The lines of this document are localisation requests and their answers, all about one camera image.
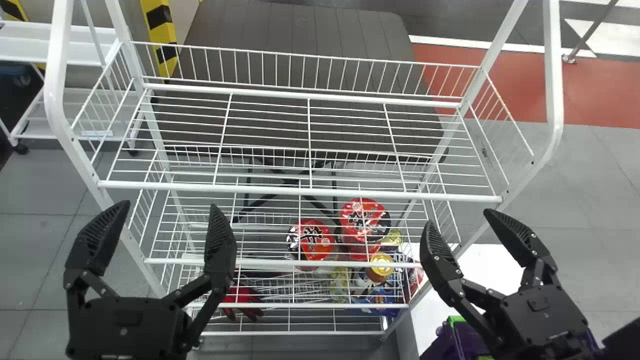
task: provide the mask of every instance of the purple object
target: purple object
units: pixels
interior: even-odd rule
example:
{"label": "purple object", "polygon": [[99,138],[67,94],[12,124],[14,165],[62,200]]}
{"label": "purple object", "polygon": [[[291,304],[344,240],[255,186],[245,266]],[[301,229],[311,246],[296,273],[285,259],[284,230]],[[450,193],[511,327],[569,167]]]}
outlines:
{"label": "purple object", "polygon": [[[467,322],[454,322],[453,327],[445,321],[436,330],[438,337],[420,356],[420,360],[475,360],[479,356],[490,356],[480,335]],[[584,339],[588,348],[598,349],[591,331]]]}

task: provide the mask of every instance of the green object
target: green object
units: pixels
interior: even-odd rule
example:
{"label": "green object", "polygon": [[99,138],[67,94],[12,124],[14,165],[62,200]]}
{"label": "green object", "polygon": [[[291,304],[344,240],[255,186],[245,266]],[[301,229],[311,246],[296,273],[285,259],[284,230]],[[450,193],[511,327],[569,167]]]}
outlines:
{"label": "green object", "polygon": [[[447,322],[449,323],[449,326],[451,326],[451,328],[453,329],[453,325],[456,322],[467,322],[467,321],[462,316],[450,316],[447,318]],[[475,360],[493,360],[493,356],[484,356],[484,355],[478,356]]]}
{"label": "green object", "polygon": [[456,322],[467,322],[462,316],[450,316],[447,318],[447,322],[449,322],[449,326],[453,328],[453,324]]}

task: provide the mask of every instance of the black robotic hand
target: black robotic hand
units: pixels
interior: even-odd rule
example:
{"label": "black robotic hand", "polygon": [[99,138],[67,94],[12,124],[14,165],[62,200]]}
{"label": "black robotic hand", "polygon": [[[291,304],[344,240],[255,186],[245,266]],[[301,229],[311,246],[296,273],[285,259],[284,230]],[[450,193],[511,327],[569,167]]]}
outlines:
{"label": "black robotic hand", "polygon": [[420,239],[420,262],[433,289],[479,333],[494,359],[640,359],[633,340],[640,339],[640,319],[604,339],[602,351],[588,348],[583,341],[588,322],[560,285],[556,262],[536,233],[499,211],[485,209],[483,214],[524,268],[516,293],[504,295],[466,280],[430,221]]}
{"label": "black robotic hand", "polygon": [[[97,215],[77,235],[65,263],[69,343],[84,359],[185,359],[232,285],[236,240],[224,214],[211,205],[203,274],[162,299],[119,297],[102,279],[118,244],[129,201]],[[88,288],[99,298],[85,302]],[[182,308],[211,291],[194,319]]]}

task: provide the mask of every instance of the caster wheel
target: caster wheel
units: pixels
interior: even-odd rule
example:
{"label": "caster wheel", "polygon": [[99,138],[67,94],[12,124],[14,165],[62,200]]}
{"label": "caster wheel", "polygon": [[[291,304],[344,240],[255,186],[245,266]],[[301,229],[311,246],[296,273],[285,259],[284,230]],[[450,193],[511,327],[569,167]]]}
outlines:
{"label": "caster wheel", "polygon": [[19,88],[26,88],[27,86],[29,86],[29,84],[31,84],[31,75],[24,74],[15,76],[13,78],[13,83]]}
{"label": "caster wheel", "polygon": [[20,155],[25,155],[29,152],[29,147],[24,145],[23,143],[19,143],[18,145],[13,147],[13,151],[17,152]]}

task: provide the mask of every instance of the yellow black striped pole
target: yellow black striped pole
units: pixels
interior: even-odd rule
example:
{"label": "yellow black striped pole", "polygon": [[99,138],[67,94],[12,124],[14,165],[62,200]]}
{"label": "yellow black striped pole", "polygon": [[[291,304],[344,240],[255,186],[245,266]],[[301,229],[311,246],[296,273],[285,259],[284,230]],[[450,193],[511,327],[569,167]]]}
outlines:
{"label": "yellow black striped pole", "polygon": [[0,0],[0,8],[7,14],[7,20],[29,21],[19,0]]}
{"label": "yellow black striped pole", "polygon": [[170,77],[178,62],[176,47],[177,44],[175,26],[171,18],[169,0],[140,0],[142,13],[147,23],[149,40],[167,45],[154,45],[153,50],[156,56],[158,73],[162,77]]}

